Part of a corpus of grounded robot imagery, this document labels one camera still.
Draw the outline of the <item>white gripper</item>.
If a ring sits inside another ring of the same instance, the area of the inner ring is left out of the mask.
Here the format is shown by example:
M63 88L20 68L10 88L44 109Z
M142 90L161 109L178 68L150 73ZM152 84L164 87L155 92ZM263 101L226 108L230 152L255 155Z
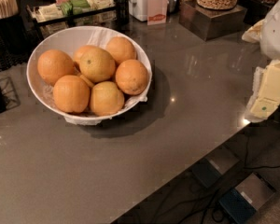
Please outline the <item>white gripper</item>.
M249 43L260 43L263 54L272 61L263 69L256 99L249 108L258 119L267 119L280 106L280 0L268 12L264 20L256 22L246 30L242 39Z

